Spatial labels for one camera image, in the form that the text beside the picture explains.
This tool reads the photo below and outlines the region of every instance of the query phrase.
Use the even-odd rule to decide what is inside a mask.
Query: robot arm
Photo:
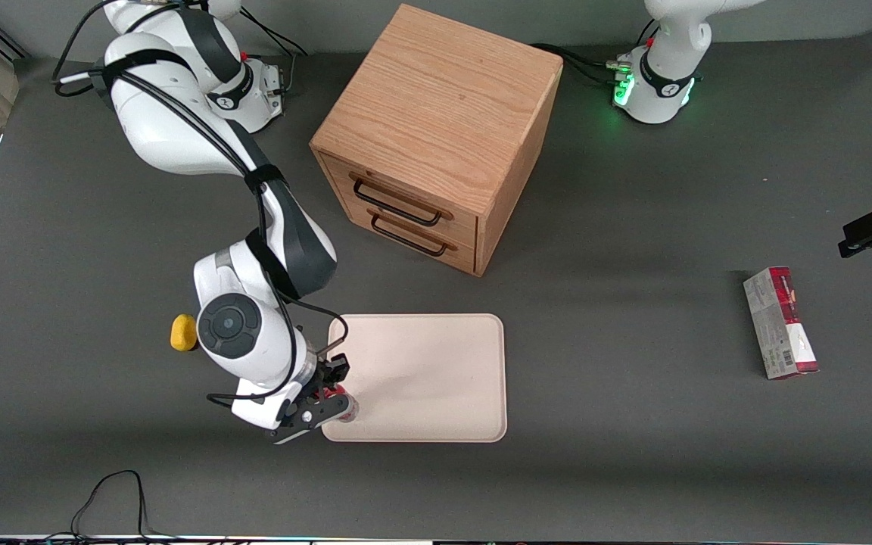
[[[240,11],[240,0],[212,0],[209,6],[202,11],[182,2],[119,0],[104,12],[120,35],[151,34],[170,44],[190,66],[215,114],[254,133],[281,114],[281,73],[260,60],[242,58],[238,42],[221,22]]]
[[[660,24],[653,44],[619,55],[621,73],[615,106],[635,120],[664,123],[688,103],[693,74],[712,44],[706,17],[741,10],[764,0],[645,0],[644,6]]]
[[[103,79],[136,154],[171,173],[244,176],[264,228],[197,262],[198,340],[215,363],[239,377],[234,414],[288,441],[329,420],[353,416],[336,388],[344,356],[326,362],[291,327],[279,294],[300,299],[328,283],[335,249],[298,206],[280,170],[235,121],[208,106],[184,60],[166,41],[130,33],[111,42]],[[288,415],[290,406],[297,407]]]

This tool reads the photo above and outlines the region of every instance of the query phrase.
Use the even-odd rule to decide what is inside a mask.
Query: wooden drawer cabinet
[[[354,224],[482,276],[540,155],[561,66],[403,5],[312,151]]]

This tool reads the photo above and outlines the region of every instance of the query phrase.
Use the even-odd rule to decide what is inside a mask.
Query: red and white box
[[[796,313],[796,290],[788,266],[771,266],[742,283],[755,336],[770,380],[820,370]]]

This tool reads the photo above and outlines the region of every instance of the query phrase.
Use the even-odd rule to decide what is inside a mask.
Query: yellow object
[[[180,314],[170,326],[170,346],[186,352],[197,346],[197,321],[190,314]]]

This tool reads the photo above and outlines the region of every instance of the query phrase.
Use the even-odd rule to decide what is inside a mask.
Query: metal drawer handle
[[[443,213],[439,213],[437,211],[436,215],[433,216],[432,220],[423,220],[421,217],[412,215],[411,213],[407,213],[407,211],[399,210],[399,208],[391,206],[391,204],[383,203],[379,199],[375,199],[373,197],[369,197],[364,193],[360,193],[359,189],[363,186],[363,181],[361,179],[356,179],[356,185],[352,188],[354,192],[356,192],[356,197],[359,197],[361,200],[366,201],[366,203],[374,204],[377,207],[380,207],[382,210],[390,211],[394,213],[398,217],[405,218],[405,220],[412,221],[413,223],[418,223],[423,227],[432,227],[436,225],[436,222],[439,221],[441,217],[443,217]]]
[[[422,253],[425,253],[426,255],[428,255],[430,257],[439,257],[439,256],[446,253],[447,245],[445,244],[445,242],[440,246],[439,251],[432,251],[431,249],[426,248],[425,246],[421,246],[419,244],[416,244],[414,241],[410,241],[408,238],[400,237],[400,235],[395,234],[395,232],[385,231],[385,229],[383,229],[382,227],[378,227],[378,225],[376,225],[376,222],[378,222],[378,214],[373,214],[372,215],[372,228],[373,228],[373,230],[375,230],[375,232],[377,232],[380,235],[383,235],[383,237],[391,238],[396,242],[402,242],[402,244],[409,246],[409,248],[414,249],[414,251],[421,251]]]

